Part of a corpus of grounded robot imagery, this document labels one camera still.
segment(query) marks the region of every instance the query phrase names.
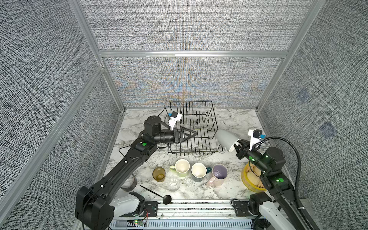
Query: cream mug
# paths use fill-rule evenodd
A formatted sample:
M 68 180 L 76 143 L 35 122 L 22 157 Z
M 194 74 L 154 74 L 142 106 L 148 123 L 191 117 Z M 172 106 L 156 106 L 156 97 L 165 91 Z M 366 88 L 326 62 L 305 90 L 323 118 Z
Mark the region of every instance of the cream mug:
M 188 175 L 189 169 L 190 164 L 187 160 L 184 159 L 178 160 L 175 163 L 175 166 L 174 165 L 170 166 L 170 171 L 176 172 L 180 177 L 185 177 L 186 175 Z

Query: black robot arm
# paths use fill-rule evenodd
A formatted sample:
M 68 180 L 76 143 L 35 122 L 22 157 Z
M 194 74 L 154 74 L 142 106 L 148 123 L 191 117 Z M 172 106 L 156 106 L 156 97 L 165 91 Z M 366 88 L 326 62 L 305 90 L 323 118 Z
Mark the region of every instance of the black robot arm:
M 239 159 L 246 157 L 262 171 L 262 175 L 260 176 L 262 184 L 284 209 L 295 229 L 318 230 L 319 228 L 304 207 L 297 206 L 294 186 L 281 171 L 286 162 L 282 151 L 276 147 L 269 147 L 262 155 L 257 150 L 254 150 L 254 148 L 251 151 L 249 150 L 249 141 L 241 139 L 238 143 L 240 145 L 234 144 L 235 150 L 237 151 L 236 156 Z M 259 214 L 259 205 L 267 200 L 268 196 L 266 196 L 264 192 L 250 195 L 249 210 L 253 214 Z
M 90 188 L 83 186 L 77 192 L 75 217 L 93 230 L 105 230 L 114 217 L 115 207 L 110 206 L 116 192 L 128 177 L 156 151 L 158 143 L 179 143 L 197 135 L 181 127 L 169 130 L 158 116 L 144 122 L 144 131 L 131 144 L 124 158 L 101 180 Z

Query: teal mug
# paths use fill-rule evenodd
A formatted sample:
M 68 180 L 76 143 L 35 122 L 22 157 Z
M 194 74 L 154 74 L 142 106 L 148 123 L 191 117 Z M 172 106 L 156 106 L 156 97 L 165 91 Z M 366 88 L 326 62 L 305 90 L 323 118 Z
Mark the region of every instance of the teal mug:
M 212 171 L 211 167 L 207 167 L 202 163 L 195 163 L 192 166 L 192 179 L 195 182 L 201 182 L 207 173 Z

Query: black wire dish rack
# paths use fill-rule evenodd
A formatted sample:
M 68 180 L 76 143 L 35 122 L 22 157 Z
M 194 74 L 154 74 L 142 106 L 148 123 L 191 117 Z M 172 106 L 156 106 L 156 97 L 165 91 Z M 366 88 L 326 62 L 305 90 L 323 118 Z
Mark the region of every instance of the black wire dish rack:
M 176 128 L 185 127 L 197 132 L 197 136 L 182 142 L 168 144 L 167 151 L 172 154 L 213 154 L 217 151 L 216 141 L 212 140 L 219 129 L 212 101 L 170 102 L 170 113 L 182 114 Z

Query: pink mug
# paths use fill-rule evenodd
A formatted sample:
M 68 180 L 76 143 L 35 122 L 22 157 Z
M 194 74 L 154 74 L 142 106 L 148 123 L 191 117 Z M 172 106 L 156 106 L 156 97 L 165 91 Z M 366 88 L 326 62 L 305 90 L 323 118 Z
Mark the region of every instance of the pink mug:
M 227 168 L 221 164 L 217 164 L 212 168 L 212 177 L 207 182 L 207 186 L 220 186 L 227 177 Z

